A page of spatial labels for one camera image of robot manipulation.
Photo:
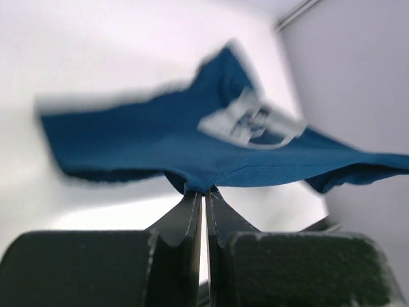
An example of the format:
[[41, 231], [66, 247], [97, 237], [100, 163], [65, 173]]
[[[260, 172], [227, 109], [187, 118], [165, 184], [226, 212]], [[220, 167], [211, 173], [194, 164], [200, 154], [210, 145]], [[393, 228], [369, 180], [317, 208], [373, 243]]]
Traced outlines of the right aluminium corner post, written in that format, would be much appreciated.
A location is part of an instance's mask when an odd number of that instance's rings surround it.
[[290, 11], [285, 13], [282, 17], [278, 18], [278, 21], [275, 23], [274, 29], [277, 32], [282, 31], [286, 26], [290, 25], [292, 22], [305, 15], [309, 10], [311, 10], [320, 2], [320, 0], [304, 0], [299, 2]]

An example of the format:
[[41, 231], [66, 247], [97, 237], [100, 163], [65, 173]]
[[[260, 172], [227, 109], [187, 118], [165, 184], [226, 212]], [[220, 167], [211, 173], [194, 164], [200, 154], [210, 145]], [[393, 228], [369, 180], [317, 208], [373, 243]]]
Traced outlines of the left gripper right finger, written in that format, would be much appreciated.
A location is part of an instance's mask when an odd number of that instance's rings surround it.
[[206, 194], [211, 306], [400, 306], [379, 245], [349, 232], [262, 232]]

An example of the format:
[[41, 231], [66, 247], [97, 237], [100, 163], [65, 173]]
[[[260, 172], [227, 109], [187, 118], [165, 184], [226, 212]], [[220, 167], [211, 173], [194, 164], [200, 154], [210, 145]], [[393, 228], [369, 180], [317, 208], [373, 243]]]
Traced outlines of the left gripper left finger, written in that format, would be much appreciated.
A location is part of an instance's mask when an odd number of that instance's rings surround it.
[[1, 260], [2, 306], [197, 306], [201, 195], [145, 230], [41, 231]]

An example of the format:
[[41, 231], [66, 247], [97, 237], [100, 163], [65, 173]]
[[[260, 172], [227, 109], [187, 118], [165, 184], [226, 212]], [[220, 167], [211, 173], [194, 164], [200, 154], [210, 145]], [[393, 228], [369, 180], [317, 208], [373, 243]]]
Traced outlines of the blue printed t shirt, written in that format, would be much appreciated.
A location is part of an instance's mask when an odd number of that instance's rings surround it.
[[262, 100], [236, 47], [200, 64], [188, 86], [37, 98], [61, 171], [94, 182], [165, 175], [179, 192], [304, 180], [319, 193], [408, 173], [408, 157], [363, 152]]

